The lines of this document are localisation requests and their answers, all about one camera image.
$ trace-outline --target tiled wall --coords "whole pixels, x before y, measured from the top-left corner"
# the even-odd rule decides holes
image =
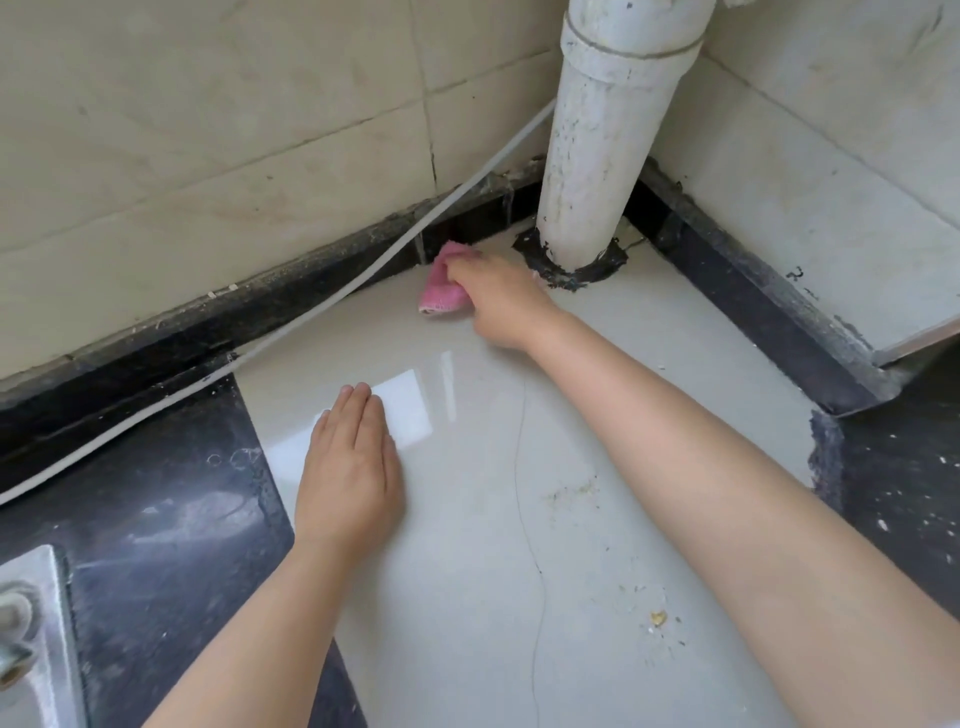
[[[555,94],[564,7],[3,4],[0,378],[455,186]]]
[[[718,11],[653,155],[852,340],[883,354],[960,323],[958,68],[957,3]]]

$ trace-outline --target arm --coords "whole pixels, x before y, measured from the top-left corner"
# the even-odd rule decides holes
[[[526,351],[713,590],[800,723],[960,720],[960,623],[789,473],[498,258],[449,274]]]
[[[350,574],[403,509],[396,446],[370,387],[344,387],[313,430],[297,539],[147,728],[305,726]]]

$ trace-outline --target pink rag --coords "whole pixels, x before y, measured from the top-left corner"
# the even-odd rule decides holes
[[[427,315],[457,311],[470,303],[470,296],[463,286],[446,276],[446,263],[458,255],[480,255],[471,246],[447,240],[433,260],[426,277],[426,287],[420,294],[420,313]]]

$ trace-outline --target white cord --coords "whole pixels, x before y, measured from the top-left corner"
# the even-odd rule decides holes
[[[44,470],[40,471],[33,477],[27,478],[19,485],[16,485],[13,488],[10,488],[8,491],[5,491],[4,493],[0,493],[0,505],[3,505],[4,503],[9,502],[10,500],[13,500],[16,497],[22,496],[24,493],[27,493],[28,491],[33,490],[40,483],[46,482],[57,473],[61,473],[62,471],[66,470],[74,463],[79,462],[80,460],[83,460],[91,452],[106,445],[110,440],[117,437],[118,435],[123,434],[134,425],[138,425],[139,423],[142,423],[148,417],[153,417],[157,412],[162,412],[167,407],[170,407],[181,400],[185,400],[187,397],[190,397],[190,395],[194,395],[197,392],[200,392],[202,389],[205,389],[206,387],[208,387],[210,384],[217,381],[218,379],[222,379],[225,376],[232,374],[237,368],[243,366],[258,354],[263,353],[264,351],[269,349],[273,344],[275,344],[277,341],[282,339],[288,333],[297,330],[298,328],[306,324],[308,321],[313,320],[314,318],[322,314],[324,311],[326,311],[328,308],[330,308],[336,303],[339,303],[344,298],[349,296],[351,293],[353,293],[353,291],[355,291],[361,285],[363,285],[368,280],[370,280],[374,275],[376,275],[376,272],[379,271],[381,268],[383,268],[383,266],[385,266],[390,261],[390,259],[394,257],[394,255],[399,253],[400,250],[403,248],[403,246],[405,246],[407,243],[409,243],[411,240],[417,237],[417,235],[423,232],[423,230],[428,225],[430,225],[430,223],[432,223],[434,220],[436,220],[438,217],[444,214],[444,212],[446,212],[450,208],[450,206],[452,206],[461,197],[463,197],[468,190],[470,190],[476,184],[480,183],[481,180],[483,180],[487,175],[489,175],[490,172],[493,171],[493,169],[496,167],[497,164],[503,161],[504,158],[507,155],[509,155],[521,141],[523,141],[527,136],[530,135],[530,132],[532,132],[536,127],[538,127],[541,123],[543,123],[546,117],[549,116],[550,113],[553,111],[553,108],[554,106],[556,106],[556,103],[557,103],[557,100],[554,99],[549,104],[547,104],[536,116],[534,116],[529,122],[527,122],[527,125],[523,127],[523,129],[521,129],[519,132],[516,133],[516,136],[514,136],[514,138],[512,138],[510,141],[506,143],[503,149],[501,149],[499,152],[493,155],[493,157],[491,157],[490,160],[486,164],[484,164],[483,167],[481,167],[475,175],[473,175],[473,177],[471,177],[469,180],[467,180],[466,182],[461,184],[459,187],[457,187],[453,192],[450,193],[450,195],[445,200],[443,200],[436,207],[434,207],[429,212],[427,212],[422,218],[420,218],[419,221],[416,223],[416,225],[414,225],[414,227],[412,227],[403,235],[401,235],[400,238],[397,240],[397,242],[394,243],[392,246],[390,246],[390,248],[388,248],[384,252],[384,254],[381,255],[373,263],[373,265],[371,265],[370,268],[365,270],[363,273],[361,273],[359,276],[357,276],[355,279],[353,279],[351,282],[349,282],[347,285],[345,285],[335,294],[330,296],[323,303],[320,303],[319,305],[311,308],[309,311],[301,314],[293,321],[287,324],[284,324],[282,327],[278,328],[273,333],[269,334],[268,336],[265,336],[256,344],[256,346],[254,346],[248,352],[238,356],[236,359],[229,362],[229,364],[227,364],[226,366],[221,367],[215,372],[211,372],[210,374],[205,376],[203,379],[200,379],[199,381],[195,381],[193,384],[187,387],[184,387],[178,392],[174,392],[172,395],[167,395],[162,400],[155,402],[154,404],[151,404],[149,407],[141,409],[136,414],[130,415],[123,422],[119,423],[118,425],[114,425],[103,434],[100,434],[97,437],[93,438],[90,442],[86,443],[86,445],[83,445],[82,447],[74,450],[69,455],[62,458],[61,460],[58,460],[56,463],[54,463],[50,467],[45,468]]]

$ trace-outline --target person's right arm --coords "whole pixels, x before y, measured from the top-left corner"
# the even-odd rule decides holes
[[[960,721],[960,622],[760,449],[501,258],[448,265],[577,407],[808,726]]]

